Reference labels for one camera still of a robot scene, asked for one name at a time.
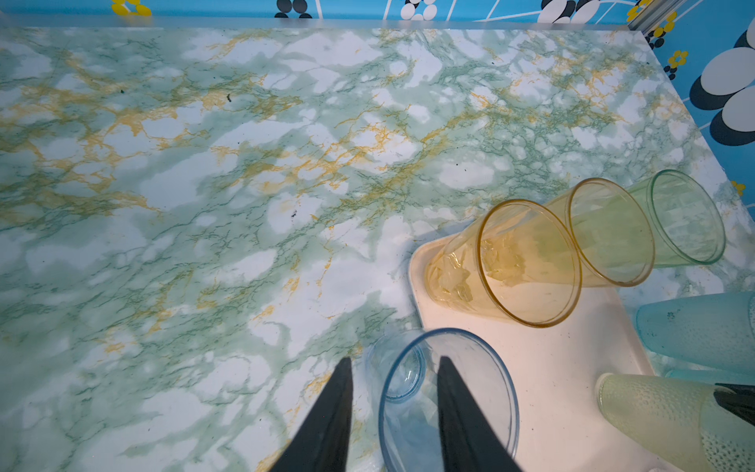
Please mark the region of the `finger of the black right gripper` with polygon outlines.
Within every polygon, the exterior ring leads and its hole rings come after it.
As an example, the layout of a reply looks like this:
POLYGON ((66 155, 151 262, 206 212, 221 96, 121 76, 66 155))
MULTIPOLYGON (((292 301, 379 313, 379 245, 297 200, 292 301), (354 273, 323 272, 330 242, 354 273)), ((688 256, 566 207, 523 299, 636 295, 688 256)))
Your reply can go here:
POLYGON ((716 383, 714 397, 717 403, 742 421, 755 426, 755 397, 753 385, 716 383))

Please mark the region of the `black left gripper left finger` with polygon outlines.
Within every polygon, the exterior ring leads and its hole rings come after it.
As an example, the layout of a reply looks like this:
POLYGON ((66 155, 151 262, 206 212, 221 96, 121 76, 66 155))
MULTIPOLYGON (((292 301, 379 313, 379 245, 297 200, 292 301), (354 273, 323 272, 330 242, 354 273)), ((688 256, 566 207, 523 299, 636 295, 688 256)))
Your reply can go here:
POLYGON ((352 402, 352 362, 344 357, 271 471, 345 471, 352 402))

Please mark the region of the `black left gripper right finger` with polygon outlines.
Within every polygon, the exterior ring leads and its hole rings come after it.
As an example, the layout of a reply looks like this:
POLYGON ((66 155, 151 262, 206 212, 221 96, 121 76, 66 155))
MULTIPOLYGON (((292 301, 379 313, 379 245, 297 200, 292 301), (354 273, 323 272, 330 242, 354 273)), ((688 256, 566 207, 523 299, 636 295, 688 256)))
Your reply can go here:
POLYGON ((438 369, 438 414, 444 470, 521 471, 447 356, 438 369))

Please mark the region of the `frosted light green glass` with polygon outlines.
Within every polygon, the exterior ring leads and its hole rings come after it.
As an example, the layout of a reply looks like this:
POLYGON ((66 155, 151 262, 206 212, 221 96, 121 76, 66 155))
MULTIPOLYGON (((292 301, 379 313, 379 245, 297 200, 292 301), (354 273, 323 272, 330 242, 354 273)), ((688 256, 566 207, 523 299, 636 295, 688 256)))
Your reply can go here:
POLYGON ((752 471, 754 426, 723 409, 715 383, 604 374, 596 397, 604 418, 682 471, 752 471))

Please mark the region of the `teal clear glass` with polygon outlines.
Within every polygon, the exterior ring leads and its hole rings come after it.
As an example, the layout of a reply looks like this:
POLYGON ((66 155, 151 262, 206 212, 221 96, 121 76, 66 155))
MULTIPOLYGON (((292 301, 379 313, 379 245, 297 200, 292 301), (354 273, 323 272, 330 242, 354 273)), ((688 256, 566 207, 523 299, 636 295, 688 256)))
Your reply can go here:
POLYGON ((371 403, 388 471, 442 470, 436 391, 442 357, 458 369, 501 445, 516 454, 518 400, 499 354, 467 330, 407 330, 380 338, 367 357, 371 403))

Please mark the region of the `green clear glass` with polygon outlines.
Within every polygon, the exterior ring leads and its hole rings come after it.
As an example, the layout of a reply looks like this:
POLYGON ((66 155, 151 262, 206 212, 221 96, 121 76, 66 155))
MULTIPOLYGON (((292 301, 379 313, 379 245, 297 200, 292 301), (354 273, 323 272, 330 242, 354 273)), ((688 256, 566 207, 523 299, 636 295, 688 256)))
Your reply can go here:
POLYGON ((650 221, 656 267, 707 266, 723 257, 722 217, 709 194, 690 176, 664 169, 628 192, 650 221))

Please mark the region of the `yellow glass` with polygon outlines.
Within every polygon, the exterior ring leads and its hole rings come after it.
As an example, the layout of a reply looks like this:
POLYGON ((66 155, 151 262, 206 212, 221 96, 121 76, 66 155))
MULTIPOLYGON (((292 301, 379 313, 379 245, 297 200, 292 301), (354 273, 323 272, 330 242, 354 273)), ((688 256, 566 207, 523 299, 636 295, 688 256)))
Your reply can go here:
POLYGON ((633 287, 654 269, 650 222, 635 198, 604 178, 588 178, 546 204, 572 236, 585 287, 633 287))
POLYGON ((514 199, 442 244, 426 265, 424 285, 442 306, 550 328, 575 310, 582 265, 573 237, 551 210, 514 199))

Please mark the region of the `beige rectangular tray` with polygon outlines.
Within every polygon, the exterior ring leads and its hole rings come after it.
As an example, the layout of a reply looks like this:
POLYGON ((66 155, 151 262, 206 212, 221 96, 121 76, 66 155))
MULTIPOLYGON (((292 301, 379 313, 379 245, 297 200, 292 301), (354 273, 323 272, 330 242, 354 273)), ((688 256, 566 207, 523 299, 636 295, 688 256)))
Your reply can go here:
POLYGON ((461 328, 483 338, 503 360, 518 397, 516 461, 525 471, 670 471, 672 465, 610 424, 596 397, 608 373, 650 376, 653 369, 612 288, 582 291, 572 314, 552 328, 457 312, 424 287, 426 264, 446 245, 420 246, 409 279, 424 328, 461 328))

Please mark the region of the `teal glass right upper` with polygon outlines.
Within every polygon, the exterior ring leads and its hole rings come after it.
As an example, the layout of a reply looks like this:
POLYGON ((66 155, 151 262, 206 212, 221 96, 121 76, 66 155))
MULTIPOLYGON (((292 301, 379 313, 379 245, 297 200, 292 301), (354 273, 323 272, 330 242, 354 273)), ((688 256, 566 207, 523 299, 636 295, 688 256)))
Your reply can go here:
POLYGON ((754 373, 752 291, 678 298, 640 307, 634 326, 644 346, 664 356, 754 373))

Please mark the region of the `aluminium corner post right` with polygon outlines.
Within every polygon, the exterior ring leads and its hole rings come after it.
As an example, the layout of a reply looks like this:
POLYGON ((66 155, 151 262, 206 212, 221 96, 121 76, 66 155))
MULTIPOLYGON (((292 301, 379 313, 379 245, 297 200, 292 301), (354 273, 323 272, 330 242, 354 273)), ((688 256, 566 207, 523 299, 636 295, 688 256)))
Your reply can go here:
POLYGON ((631 31, 641 31, 643 35, 653 31, 670 14, 678 11, 686 0, 653 0, 645 6, 640 6, 638 14, 628 23, 631 31))

